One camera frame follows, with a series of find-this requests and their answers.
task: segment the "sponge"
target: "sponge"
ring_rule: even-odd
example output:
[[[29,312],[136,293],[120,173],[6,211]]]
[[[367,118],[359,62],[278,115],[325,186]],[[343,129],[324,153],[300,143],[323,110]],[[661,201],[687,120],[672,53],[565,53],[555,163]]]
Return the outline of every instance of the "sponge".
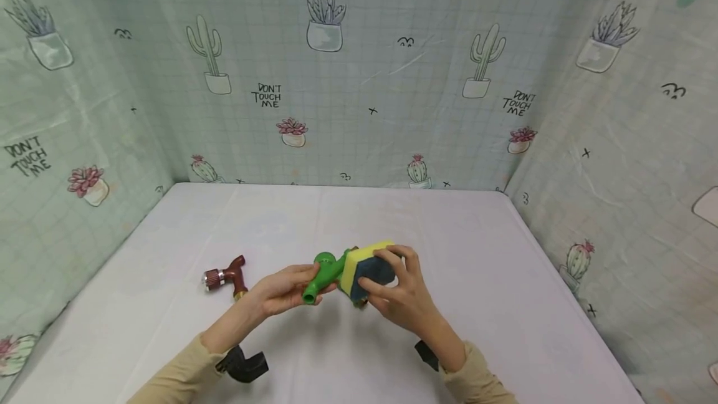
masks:
[[[386,248],[388,245],[393,244],[391,240],[383,240],[382,242],[355,249],[346,254],[344,272],[339,281],[339,289],[346,295],[349,295],[351,301],[358,303],[366,299],[368,295],[367,291],[362,289],[357,282],[360,277],[367,277],[382,286],[394,281],[396,275],[391,265],[380,257],[374,257],[375,249]]]

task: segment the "right hand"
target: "right hand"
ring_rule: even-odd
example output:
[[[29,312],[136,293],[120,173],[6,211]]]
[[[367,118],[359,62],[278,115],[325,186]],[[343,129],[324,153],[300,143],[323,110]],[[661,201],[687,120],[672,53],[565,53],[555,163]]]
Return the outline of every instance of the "right hand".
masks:
[[[359,285],[369,292],[369,303],[389,322],[400,325],[421,339],[425,338],[444,319],[424,284],[419,256],[414,249],[403,245],[377,249],[374,256],[381,257],[392,266],[400,283],[396,287],[386,287],[367,277],[360,277]]]

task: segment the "fabric backdrop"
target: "fabric backdrop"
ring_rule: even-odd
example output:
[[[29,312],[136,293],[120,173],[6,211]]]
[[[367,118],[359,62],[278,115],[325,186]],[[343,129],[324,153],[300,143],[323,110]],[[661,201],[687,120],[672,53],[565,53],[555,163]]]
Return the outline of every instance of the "fabric backdrop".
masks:
[[[647,402],[718,402],[718,0],[1,1],[0,396],[205,181],[507,193]]]

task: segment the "potted plant print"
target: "potted plant print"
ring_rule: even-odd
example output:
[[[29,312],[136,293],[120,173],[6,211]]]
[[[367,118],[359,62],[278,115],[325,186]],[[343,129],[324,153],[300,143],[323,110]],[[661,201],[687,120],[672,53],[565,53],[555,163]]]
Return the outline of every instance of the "potted plant print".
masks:
[[[202,155],[192,155],[192,171],[205,183],[224,183],[224,178],[219,176],[212,164],[209,164]]]
[[[282,123],[278,123],[279,134],[282,135],[282,142],[284,145],[290,147],[304,147],[307,143],[307,139],[304,136],[309,130],[306,125],[299,123],[292,119],[283,119]]]
[[[584,243],[574,244],[566,256],[566,265],[558,267],[558,275],[563,278],[573,295],[579,291],[581,278],[586,274],[591,264],[591,254],[595,251],[594,246],[588,240]]]
[[[422,155],[414,155],[414,160],[408,164],[406,172],[411,182],[408,186],[413,190],[430,190],[431,178],[427,176],[426,164]]]
[[[486,69],[488,69],[489,63],[493,63],[501,56],[501,52],[504,51],[506,45],[506,38],[501,39],[496,43],[498,37],[498,24],[495,23],[491,26],[488,35],[486,35],[486,41],[484,45],[481,45],[481,34],[474,37],[474,42],[471,45],[471,60],[477,63],[476,74],[473,78],[466,80],[464,84],[464,91],[462,95],[468,99],[480,99],[486,96],[486,92],[491,84],[491,79],[485,78]]]
[[[341,23],[346,6],[335,0],[307,0],[310,25],[307,27],[307,44],[320,52],[339,51],[343,45]]]
[[[187,39],[192,50],[197,55],[204,56],[207,60],[207,69],[204,73],[204,81],[207,88],[214,94],[230,94],[232,85],[227,74],[221,74],[217,65],[217,57],[222,54],[222,39],[216,29],[212,29],[212,36],[209,36],[207,22],[201,14],[197,15],[197,36],[194,35],[192,27],[187,27]]]
[[[88,168],[76,168],[67,181],[70,186],[67,190],[75,192],[77,197],[85,199],[91,206],[98,207],[107,198],[110,188],[101,177],[104,169],[92,166]]]
[[[37,8],[31,0],[8,0],[12,11],[5,12],[25,31],[30,50],[47,70],[57,70],[74,63],[70,48],[55,29],[47,7]]]
[[[509,153],[512,155],[518,155],[529,149],[531,141],[534,140],[537,132],[531,130],[531,127],[520,128],[516,131],[511,131],[511,139],[509,139]]]
[[[32,348],[37,342],[37,337],[27,335],[16,338],[12,336],[0,339],[0,377],[16,375],[25,365]]]
[[[618,51],[638,34],[636,27],[629,27],[636,7],[620,2],[610,16],[603,16],[576,60],[576,65],[590,72],[606,72],[613,64]]]

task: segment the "white table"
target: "white table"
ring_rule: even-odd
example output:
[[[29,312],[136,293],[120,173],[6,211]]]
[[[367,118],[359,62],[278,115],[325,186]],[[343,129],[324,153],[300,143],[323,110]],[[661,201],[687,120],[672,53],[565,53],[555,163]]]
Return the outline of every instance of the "white table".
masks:
[[[382,239],[419,253],[429,290],[522,404],[643,401],[501,193],[175,185],[39,342],[8,404],[123,403],[232,304],[205,270],[244,254],[246,283]],[[340,292],[243,343],[270,371],[203,403],[450,403],[418,340]]]

